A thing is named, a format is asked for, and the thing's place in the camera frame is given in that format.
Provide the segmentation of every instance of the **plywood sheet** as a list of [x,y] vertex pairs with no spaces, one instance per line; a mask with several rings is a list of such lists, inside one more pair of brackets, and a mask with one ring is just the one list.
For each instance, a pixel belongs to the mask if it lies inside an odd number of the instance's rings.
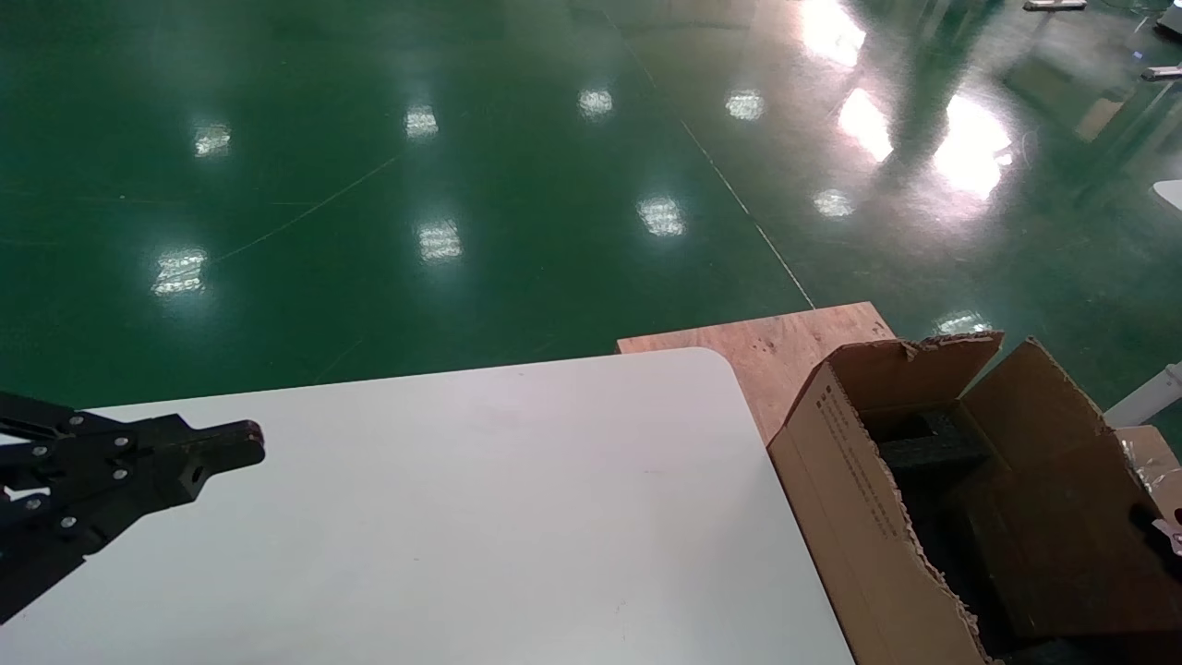
[[766,445],[817,364],[842,345],[894,338],[872,304],[853,302],[629,338],[616,345],[623,354],[683,347],[721,354],[739,378]]

